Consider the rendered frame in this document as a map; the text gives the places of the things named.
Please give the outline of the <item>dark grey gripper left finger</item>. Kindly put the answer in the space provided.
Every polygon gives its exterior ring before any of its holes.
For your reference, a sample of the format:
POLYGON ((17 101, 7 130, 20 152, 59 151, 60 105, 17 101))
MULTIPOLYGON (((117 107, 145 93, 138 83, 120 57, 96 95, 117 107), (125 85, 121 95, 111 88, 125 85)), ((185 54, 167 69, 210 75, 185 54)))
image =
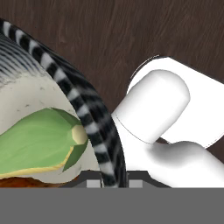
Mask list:
POLYGON ((68 183, 65 183, 62 188, 100 188, 101 186, 101 174, 98 171, 82 171, 77 178, 68 183))

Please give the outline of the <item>black and white striped bowl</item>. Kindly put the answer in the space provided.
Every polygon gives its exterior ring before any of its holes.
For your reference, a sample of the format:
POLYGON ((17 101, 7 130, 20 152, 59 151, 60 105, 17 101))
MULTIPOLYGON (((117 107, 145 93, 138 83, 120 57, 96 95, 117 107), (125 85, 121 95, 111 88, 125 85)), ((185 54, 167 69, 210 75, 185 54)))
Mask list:
POLYGON ((97 171, 105 187, 127 185, 120 137, 95 88, 54 51, 0 18, 0 134, 41 109, 62 109, 78 118, 87 133, 87 148, 66 171, 13 178, 60 184, 81 172, 97 171))

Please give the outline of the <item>brown chicken drumstick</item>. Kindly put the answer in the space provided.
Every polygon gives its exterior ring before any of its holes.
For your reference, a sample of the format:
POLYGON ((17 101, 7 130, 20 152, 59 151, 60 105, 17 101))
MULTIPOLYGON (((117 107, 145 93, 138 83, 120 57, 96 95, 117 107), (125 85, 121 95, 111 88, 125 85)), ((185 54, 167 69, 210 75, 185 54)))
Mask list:
POLYGON ((46 184, 34 178, 0 179, 0 187, 59 187, 60 184, 46 184))

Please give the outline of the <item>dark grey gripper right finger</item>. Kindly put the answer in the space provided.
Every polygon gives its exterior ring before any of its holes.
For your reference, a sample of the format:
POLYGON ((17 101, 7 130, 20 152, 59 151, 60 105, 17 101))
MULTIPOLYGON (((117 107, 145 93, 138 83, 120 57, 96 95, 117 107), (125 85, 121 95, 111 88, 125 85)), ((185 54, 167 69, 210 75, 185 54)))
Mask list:
POLYGON ((168 185, 152 178, 147 171, 127 171, 127 174, 129 179, 129 188, 143 188, 144 183, 159 188, 169 188, 168 185))

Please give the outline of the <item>white rounded object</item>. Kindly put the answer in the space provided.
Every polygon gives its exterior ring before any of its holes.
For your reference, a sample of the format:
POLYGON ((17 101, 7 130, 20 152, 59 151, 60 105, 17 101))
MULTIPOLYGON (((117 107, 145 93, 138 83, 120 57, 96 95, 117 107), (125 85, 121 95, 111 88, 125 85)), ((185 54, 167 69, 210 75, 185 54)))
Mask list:
POLYGON ((113 119, 127 170, 173 188, 224 188, 224 162, 208 148, 224 137, 224 83, 170 57, 131 75, 113 119))

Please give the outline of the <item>green husked corn cob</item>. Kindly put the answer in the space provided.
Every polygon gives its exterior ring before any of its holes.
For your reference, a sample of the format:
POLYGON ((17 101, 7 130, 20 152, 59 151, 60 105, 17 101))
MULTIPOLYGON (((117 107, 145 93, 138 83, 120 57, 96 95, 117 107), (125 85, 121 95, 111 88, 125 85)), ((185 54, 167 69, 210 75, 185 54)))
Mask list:
POLYGON ((88 146, 81 121, 58 108, 44 108, 0 134, 0 179, 75 165, 88 146))

